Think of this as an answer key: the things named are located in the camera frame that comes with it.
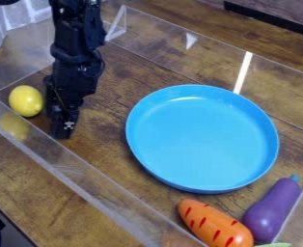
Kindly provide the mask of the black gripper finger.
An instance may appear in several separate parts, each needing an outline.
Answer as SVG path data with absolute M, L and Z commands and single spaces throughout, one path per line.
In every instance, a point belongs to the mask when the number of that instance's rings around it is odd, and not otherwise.
M 53 118 L 57 114 L 57 94 L 52 85 L 47 86 L 47 115 Z
M 64 105 L 57 98 L 57 114 L 51 118 L 51 134 L 56 139 L 69 139 L 80 116 L 80 104 Z

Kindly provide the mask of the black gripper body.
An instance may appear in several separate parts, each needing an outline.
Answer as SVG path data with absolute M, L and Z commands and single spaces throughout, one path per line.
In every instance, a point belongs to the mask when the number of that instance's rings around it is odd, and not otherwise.
M 49 0 L 56 28 L 51 54 L 53 73 L 45 79 L 64 105 L 83 104 L 96 91 L 105 63 L 99 48 L 105 43 L 100 0 Z

